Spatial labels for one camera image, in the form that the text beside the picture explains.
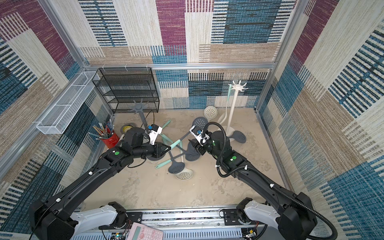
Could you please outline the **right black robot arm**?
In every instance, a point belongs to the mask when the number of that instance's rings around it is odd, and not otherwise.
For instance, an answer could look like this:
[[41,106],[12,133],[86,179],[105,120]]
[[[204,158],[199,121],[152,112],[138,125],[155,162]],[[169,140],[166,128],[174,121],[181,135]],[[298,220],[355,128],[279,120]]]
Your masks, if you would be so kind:
[[239,205],[242,221],[259,221],[274,227],[286,240],[313,239],[311,232],[318,224],[311,199],[304,193],[296,194],[257,170],[246,157],[232,149],[229,139],[221,131],[213,133],[191,130],[193,147],[201,154],[216,159],[216,168],[223,178],[232,176],[259,193],[271,206],[263,214],[257,203],[246,199]]

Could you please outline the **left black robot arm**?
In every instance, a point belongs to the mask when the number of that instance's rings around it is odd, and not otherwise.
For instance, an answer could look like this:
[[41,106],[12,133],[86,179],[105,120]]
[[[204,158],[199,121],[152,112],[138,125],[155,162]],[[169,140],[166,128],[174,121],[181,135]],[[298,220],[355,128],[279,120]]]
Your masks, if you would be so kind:
[[130,166],[134,159],[160,158],[171,151],[157,142],[157,134],[144,129],[128,130],[122,140],[103,153],[97,162],[68,187],[46,201],[35,201],[29,208],[32,234],[40,240],[69,240],[93,228],[124,229],[128,224],[126,209],[117,202],[76,214],[75,209],[108,179]]

